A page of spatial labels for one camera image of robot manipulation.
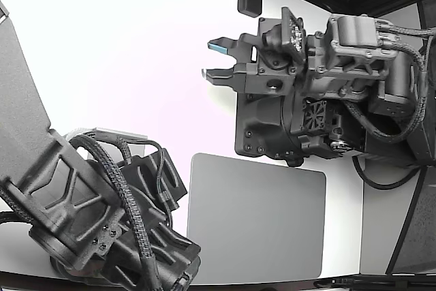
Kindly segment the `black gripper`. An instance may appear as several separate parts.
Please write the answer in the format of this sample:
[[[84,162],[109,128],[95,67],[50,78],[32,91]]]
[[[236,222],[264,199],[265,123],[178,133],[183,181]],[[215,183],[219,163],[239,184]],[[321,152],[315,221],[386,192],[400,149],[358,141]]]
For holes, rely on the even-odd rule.
[[[237,63],[250,63],[254,47],[265,93],[286,94],[307,62],[306,31],[302,18],[284,16],[275,22],[269,30],[259,29],[256,35],[242,33],[237,40],[210,40],[208,48],[233,57]],[[229,69],[202,69],[202,77],[212,85],[230,87],[237,93],[245,92],[246,74],[239,64]]]

